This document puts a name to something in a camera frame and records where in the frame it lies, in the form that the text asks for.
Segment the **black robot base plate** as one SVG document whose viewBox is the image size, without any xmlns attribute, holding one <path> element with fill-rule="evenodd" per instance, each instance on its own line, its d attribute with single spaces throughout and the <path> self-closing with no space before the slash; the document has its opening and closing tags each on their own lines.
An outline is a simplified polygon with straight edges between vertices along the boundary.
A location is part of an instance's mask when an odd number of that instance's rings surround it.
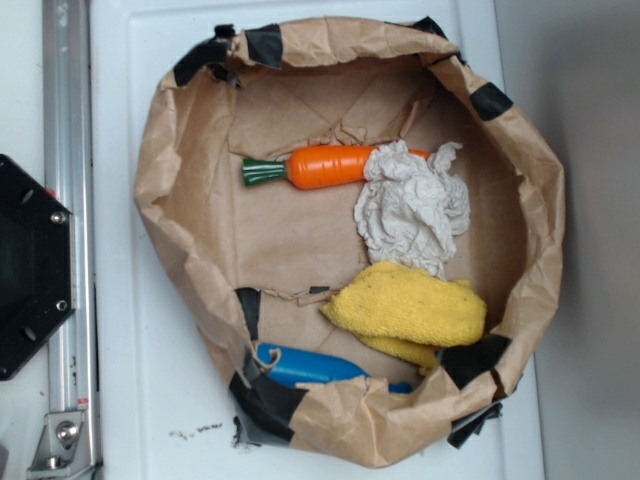
<svg viewBox="0 0 640 480">
<path fill-rule="evenodd" d="M 1 379 L 9 381 L 74 312 L 73 215 L 1 156 Z"/>
</svg>

